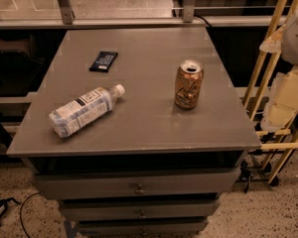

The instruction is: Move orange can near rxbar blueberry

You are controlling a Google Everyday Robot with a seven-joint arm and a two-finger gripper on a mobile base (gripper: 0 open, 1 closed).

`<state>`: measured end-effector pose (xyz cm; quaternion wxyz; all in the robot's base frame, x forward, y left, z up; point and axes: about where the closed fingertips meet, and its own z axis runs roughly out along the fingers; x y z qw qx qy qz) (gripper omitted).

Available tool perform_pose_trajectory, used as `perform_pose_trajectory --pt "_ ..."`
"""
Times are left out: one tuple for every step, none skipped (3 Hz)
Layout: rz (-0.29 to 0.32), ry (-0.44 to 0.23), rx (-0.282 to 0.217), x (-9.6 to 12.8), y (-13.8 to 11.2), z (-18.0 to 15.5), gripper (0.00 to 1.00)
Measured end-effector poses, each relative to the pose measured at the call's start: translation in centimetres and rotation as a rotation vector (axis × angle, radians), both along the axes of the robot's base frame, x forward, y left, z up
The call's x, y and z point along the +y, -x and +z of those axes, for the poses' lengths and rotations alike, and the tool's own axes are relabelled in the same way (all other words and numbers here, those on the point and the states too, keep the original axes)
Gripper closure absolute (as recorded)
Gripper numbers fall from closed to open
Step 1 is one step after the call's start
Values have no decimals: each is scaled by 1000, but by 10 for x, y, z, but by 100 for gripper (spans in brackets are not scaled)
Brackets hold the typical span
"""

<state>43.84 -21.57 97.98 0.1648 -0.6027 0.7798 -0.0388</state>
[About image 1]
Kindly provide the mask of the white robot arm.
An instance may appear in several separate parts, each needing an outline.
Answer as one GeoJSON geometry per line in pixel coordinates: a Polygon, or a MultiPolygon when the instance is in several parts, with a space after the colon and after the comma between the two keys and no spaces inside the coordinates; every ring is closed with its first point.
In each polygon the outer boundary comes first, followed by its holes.
{"type": "Polygon", "coordinates": [[[270,54],[281,52],[282,59],[293,65],[289,72],[276,74],[264,107],[260,127],[273,133],[285,128],[298,112],[298,9],[259,49],[270,54]]]}

